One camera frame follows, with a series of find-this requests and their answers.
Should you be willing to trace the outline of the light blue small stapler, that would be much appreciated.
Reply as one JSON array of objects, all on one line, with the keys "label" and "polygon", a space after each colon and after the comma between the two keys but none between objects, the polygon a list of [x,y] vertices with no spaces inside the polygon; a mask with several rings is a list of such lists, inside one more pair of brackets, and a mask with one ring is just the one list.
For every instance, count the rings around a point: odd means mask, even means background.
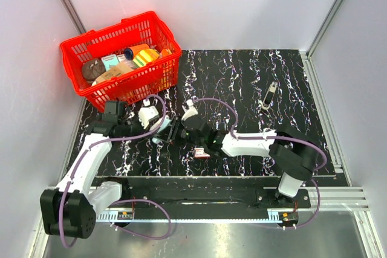
[{"label": "light blue small stapler", "polygon": [[167,129],[169,126],[170,126],[170,123],[171,123],[171,119],[169,118],[169,116],[165,116],[164,118],[164,121],[161,123],[161,118],[159,118],[159,120],[157,120],[151,127],[150,127],[150,131],[154,130],[157,126],[159,126],[158,128],[158,131],[155,132],[155,135],[152,137],[152,142],[154,144],[158,144],[161,142],[161,140],[159,138],[157,138],[157,135],[159,135],[160,133],[162,133],[165,129]]}]

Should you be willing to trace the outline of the white black large stapler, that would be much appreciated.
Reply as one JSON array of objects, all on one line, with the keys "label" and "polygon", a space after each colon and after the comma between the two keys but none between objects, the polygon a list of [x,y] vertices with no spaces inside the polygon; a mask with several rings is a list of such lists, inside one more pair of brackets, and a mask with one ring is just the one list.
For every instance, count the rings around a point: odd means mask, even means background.
[{"label": "white black large stapler", "polygon": [[273,98],[275,96],[275,92],[277,90],[278,83],[277,82],[272,82],[271,85],[269,86],[265,97],[262,101],[262,106],[261,109],[267,111],[270,108],[270,105],[273,101]]}]

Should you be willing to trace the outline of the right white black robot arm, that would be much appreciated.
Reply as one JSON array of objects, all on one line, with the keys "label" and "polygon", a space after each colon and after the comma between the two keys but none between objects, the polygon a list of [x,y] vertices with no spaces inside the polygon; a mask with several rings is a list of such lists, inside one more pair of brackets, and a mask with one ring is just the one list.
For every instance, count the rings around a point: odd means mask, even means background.
[{"label": "right white black robot arm", "polygon": [[175,117],[167,142],[193,144],[211,157],[261,156],[271,158],[282,170],[275,192],[281,207],[297,199],[299,188],[312,179],[319,155],[324,153],[306,136],[292,127],[261,133],[237,133],[212,129],[199,116]]}]

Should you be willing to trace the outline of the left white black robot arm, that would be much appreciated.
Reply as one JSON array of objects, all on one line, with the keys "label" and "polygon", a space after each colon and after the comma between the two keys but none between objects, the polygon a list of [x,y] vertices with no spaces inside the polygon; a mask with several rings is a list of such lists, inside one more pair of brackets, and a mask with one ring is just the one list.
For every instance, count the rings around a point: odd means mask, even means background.
[{"label": "left white black robot arm", "polygon": [[129,204],[131,192],[120,182],[105,181],[94,191],[90,190],[112,144],[122,138],[144,138],[151,123],[160,117],[149,100],[143,102],[132,120],[127,120],[125,115],[124,102],[106,102],[104,112],[88,126],[83,146],[70,170],[55,188],[42,192],[40,206],[46,234],[63,239],[86,239],[93,232],[98,215],[109,205]]}]

